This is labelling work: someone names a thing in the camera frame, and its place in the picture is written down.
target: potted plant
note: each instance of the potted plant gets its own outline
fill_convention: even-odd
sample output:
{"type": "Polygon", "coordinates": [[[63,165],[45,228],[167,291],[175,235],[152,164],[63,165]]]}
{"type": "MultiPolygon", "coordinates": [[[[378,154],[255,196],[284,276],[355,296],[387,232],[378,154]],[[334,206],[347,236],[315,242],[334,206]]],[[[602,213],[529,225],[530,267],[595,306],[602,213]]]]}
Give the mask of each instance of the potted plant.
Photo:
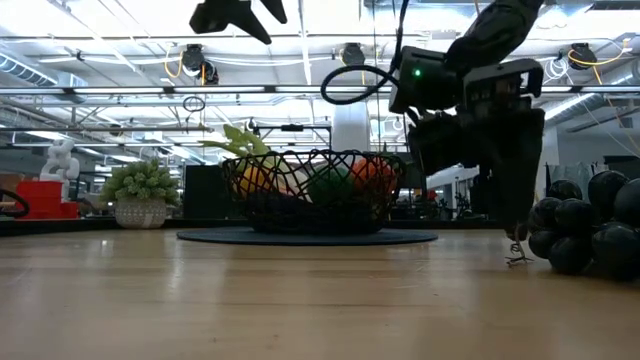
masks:
{"type": "Polygon", "coordinates": [[[166,206],[178,204],[178,181],[158,160],[113,170],[102,189],[104,201],[116,203],[116,221],[127,229],[155,229],[164,224],[166,206]]]}

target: yellow fruit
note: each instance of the yellow fruit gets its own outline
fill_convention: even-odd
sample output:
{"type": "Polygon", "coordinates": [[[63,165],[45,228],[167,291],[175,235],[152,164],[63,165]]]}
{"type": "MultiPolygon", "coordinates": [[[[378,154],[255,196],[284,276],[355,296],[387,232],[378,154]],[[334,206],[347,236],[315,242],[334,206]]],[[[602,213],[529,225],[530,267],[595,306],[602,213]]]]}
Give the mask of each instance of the yellow fruit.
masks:
{"type": "Polygon", "coordinates": [[[273,175],[271,171],[255,166],[248,166],[242,173],[237,192],[243,198],[254,192],[268,192],[271,189],[273,175]]]}

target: green fruit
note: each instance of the green fruit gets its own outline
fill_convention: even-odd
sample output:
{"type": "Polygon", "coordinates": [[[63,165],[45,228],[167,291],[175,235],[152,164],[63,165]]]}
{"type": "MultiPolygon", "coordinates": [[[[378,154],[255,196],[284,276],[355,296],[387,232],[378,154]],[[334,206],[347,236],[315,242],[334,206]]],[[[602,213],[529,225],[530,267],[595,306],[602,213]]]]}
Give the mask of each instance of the green fruit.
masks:
{"type": "Polygon", "coordinates": [[[351,197],[353,179],[349,171],[342,168],[329,169],[327,165],[316,170],[309,178],[307,188],[309,197],[314,204],[328,205],[333,202],[344,201],[351,197]]]}

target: white flower pot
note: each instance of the white flower pot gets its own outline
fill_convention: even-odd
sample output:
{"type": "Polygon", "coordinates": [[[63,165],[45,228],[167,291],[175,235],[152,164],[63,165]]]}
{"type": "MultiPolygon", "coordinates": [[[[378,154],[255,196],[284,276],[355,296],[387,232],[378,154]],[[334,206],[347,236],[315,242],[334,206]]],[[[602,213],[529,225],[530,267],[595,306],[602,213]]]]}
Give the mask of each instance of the white flower pot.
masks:
{"type": "Polygon", "coordinates": [[[116,203],[116,221],[125,229],[157,229],[167,217],[162,199],[123,200],[116,203]]]}

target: black sphere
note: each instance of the black sphere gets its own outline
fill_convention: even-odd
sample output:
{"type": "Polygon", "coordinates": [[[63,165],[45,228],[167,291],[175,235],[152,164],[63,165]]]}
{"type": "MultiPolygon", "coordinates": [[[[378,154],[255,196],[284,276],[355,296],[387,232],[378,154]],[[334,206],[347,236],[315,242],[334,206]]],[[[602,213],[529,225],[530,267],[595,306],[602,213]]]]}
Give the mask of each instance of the black sphere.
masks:
{"type": "Polygon", "coordinates": [[[611,222],[593,235],[594,258],[607,274],[618,280],[640,275],[640,234],[631,226],[611,222]]]}
{"type": "Polygon", "coordinates": [[[529,231],[536,233],[543,229],[553,229],[556,223],[555,211],[562,201],[556,198],[544,198],[535,204],[529,211],[529,231]]]}
{"type": "Polygon", "coordinates": [[[568,234],[590,234],[597,223],[597,214],[591,204],[567,199],[556,208],[558,228],[568,234]]]}
{"type": "Polygon", "coordinates": [[[553,231],[541,230],[529,237],[529,249],[531,252],[543,259],[549,258],[551,247],[561,238],[553,231]]]}
{"type": "Polygon", "coordinates": [[[618,191],[614,217],[616,221],[640,228],[640,179],[629,181],[618,191]]]}
{"type": "Polygon", "coordinates": [[[588,236],[570,236],[556,241],[549,251],[549,262],[555,271],[577,275],[591,263],[592,250],[588,236]]]}
{"type": "Polygon", "coordinates": [[[557,180],[551,184],[547,192],[547,197],[554,197],[560,200],[582,200],[582,190],[580,190],[578,184],[571,180],[557,180]]]}
{"type": "Polygon", "coordinates": [[[629,178],[618,171],[603,171],[589,181],[589,202],[598,210],[603,221],[613,217],[613,204],[618,191],[629,182],[629,178]]]}

